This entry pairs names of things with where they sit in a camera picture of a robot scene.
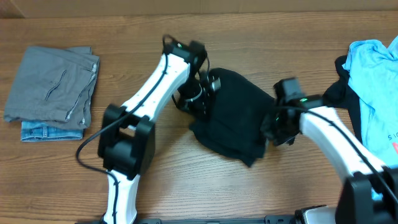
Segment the black shorts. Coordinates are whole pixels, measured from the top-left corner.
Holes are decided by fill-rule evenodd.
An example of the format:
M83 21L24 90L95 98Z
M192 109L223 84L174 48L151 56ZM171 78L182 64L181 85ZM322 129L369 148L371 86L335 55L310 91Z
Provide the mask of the black shorts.
M210 118L195 120L189 129L203 146L251 167L264 157L266 140L260 127L274 98L237 72L214 68L210 74L221 81Z

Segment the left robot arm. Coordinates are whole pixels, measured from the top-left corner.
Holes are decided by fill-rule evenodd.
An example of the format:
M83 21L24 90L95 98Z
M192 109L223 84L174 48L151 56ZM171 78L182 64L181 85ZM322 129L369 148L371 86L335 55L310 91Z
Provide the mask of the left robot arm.
M208 120L219 78L201 70L209 61L205 46L175 39L164 44L153 74L122 106L109 105L103 116L98 155L108 173L108 205L100 223L134 223L139 180L155 153L155 123L179 92L175 106L197 119Z

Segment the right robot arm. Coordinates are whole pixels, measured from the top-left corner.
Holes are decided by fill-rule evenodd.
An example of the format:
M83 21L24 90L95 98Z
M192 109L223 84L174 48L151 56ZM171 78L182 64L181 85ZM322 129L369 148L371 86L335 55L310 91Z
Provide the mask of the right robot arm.
M296 210L276 223L397 224L397 169L372 155L320 95L307 96L296 78L274 85L275 105L265 115L261 133L273 145L293 144L298 134L312 140L343 183L336 207Z

